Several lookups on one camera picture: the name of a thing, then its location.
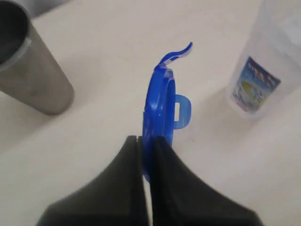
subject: metal cylinder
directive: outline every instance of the metal cylinder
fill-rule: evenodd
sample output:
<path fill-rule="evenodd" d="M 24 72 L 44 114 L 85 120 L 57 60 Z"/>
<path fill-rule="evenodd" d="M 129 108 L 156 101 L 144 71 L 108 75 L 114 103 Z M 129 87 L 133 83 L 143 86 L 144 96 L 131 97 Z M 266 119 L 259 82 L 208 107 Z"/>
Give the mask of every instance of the metal cylinder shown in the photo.
<path fill-rule="evenodd" d="M 0 90 L 45 114 L 60 114 L 74 90 L 17 3 L 0 0 Z"/>

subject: white table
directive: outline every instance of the white table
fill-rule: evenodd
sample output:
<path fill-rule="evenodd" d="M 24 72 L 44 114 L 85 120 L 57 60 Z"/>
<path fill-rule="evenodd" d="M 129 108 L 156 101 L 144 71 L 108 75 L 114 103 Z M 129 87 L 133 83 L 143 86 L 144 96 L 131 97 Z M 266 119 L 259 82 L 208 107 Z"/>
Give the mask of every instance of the white table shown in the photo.
<path fill-rule="evenodd" d="M 267 226 L 301 222 L 301 90 L 257 122 L 224 99 L 259 0 L 75 0 L 34 21 L 76 90 L 49 118 L 0 95 L 0 225 L 35 225 L 45 208 L 96 177 L 126 136 L 142 133 L 156 63 L 192 102 L 174 149 L 201 179 L 258 212 Z"/>

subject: blue plastic cap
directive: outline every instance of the blue plastic cap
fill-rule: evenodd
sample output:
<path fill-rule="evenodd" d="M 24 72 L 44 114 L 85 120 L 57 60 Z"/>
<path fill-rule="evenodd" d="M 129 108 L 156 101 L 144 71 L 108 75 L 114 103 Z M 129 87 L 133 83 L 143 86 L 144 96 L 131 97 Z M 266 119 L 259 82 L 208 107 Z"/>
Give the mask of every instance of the blue plastic cap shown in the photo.
<path fill-rule="evenodd" d="M 185 96 L 175 93 L 174 73 L 166 65 L 180 57 L 187 56 L 191 48 L 192 42 L 179 52 L 166 54 L 155 67 L 150 79 L 143 113 L 143 167 L 148 181 L 153 138 L 164 136 L 171 145 L 174 129 L 182 129 L 190 122 L 191 103 Z M 174 121 L 176 102 L 180 104 L 178 121 Z"/>

